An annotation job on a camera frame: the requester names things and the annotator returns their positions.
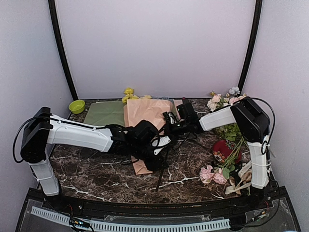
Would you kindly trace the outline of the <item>beige wrapping paper sheet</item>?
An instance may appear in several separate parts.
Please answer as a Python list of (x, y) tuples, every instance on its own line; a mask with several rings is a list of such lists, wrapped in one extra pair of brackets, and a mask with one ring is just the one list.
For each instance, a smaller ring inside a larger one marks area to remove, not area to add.
[(171, 111), (172, 108), (173, 103), (168, 100), (127, 100), (124, 106), (125, 126), (134, 127), (140, 121), (147, 120), (159, 130), (165, 124), (163, 113)]

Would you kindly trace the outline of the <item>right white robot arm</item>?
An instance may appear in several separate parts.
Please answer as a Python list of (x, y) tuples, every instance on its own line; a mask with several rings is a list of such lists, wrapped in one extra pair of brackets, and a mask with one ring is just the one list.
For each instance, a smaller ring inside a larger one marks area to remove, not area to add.
[(268, 146), (272, 132), (269, 130), (269, 116), (255, 100), (256, 98), (245, 97), (212, 113), (198, 116), (192, 104), (184, 99), (183, 104), (177, 107), (182, 121), (172, 124), (168, 114), (164, 113), (166, 118), (164, 133), (174, 136), (189, 132), (202, 133), (236, 123), (249, 147), (253, 172), (252, 187), (263, 189), (269, 183)]

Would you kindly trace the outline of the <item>blue fake flower stem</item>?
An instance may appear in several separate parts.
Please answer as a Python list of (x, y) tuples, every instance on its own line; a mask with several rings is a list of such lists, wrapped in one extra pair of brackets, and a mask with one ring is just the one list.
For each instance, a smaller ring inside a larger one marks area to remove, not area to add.
[(159, 97), (160, 100), (167, 100), (167, 101), (170, 101), (170, 102), (174, 102), (173, 99), (169, 98), (169, 97)]

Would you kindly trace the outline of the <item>bright yellow flower stem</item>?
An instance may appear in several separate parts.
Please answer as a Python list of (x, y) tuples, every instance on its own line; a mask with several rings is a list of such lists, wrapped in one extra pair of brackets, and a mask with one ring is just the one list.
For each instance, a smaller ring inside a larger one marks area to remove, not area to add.
[(139, 96), (135, 95), (135, 90), (131, 87), (127, 87), (124, 90), (124, 97), (122, 98), (122, 103), (126, 104), (128, 100), (138, 100)]

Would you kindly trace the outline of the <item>dark brown ribbon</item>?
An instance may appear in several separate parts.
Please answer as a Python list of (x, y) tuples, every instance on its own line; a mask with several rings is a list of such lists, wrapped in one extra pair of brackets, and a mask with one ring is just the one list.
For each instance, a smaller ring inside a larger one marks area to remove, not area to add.
[(160, 188), (160, 184), (161, 184), (161, 181), (162, 181), (162, 177), (163, 177), (163, 173), (164, 173), (164, 170), (166, 168), (169, 167), (168, 163), (167, 163), (167, 159), (168, 159), (168, 156), (169, 156), (169, 153), (171, 150), (173, 151), (177, 151), (182, 145), (183, 143), (185, 142), (191, 142), (193, 144), (196, 144), (197, 146), (203, 148), (204, 150), (207, 150), (207, 148), (202, 145), (201, 143), (199, 143), (198, 141), (196, 141), (195, 139), (193, 138), (189, 138), (189, 136), (191, 135), (191, 133), (187, 134), (187, 136), (185, 138), (182, 138), (181, 137), (181, 143), (175, 147), (176, 144), (172, 144), (168, 147), (168, 149), (166, 150), (166, 154), (165, 154), (165, 157), (164, 157), (164, 165), (163, 167), (161, 168), (161, 171), (160, 171), (160, 175), (159, 175), (159, 179), (158, 179), (158, 182), (157, 182), (157, 185), (155, 187), (155, 192), (158, 192), (159, 191), (159, 188)]

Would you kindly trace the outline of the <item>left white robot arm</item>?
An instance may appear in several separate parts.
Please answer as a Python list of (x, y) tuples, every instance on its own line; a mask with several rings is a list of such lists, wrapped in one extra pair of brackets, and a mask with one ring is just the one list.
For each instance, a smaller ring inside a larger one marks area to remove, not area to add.
[(92, 126), (61, 118), (42, 107), (21, 127), (23, 138), (21, 158), (29, 164), (49, 203), (58, 211), (68, 207), (68, 199), (60, 194), (60, 184), (51, 167), (45, 148), (47, 144), (72, 145), (99, 152), (133, 156), (144, 161), (149, 171), (165, 166), (160, 155), (171, 145), (171, 138), (163, 136), (149, 121), (142, 120), (134, 127), (118, 124)]

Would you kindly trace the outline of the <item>pale yellow flower stem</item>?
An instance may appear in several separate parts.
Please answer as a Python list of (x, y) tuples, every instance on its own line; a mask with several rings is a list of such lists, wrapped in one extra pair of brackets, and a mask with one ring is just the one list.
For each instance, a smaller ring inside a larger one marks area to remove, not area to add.
[(152, 96), (151, 96), (151, 95), (144, 95), (144, 96), (140, 97), (140, 99), (143, 99), (143, 100), (145, 100), (145, 99), (150, 100), (150, 99), (152, 99)]

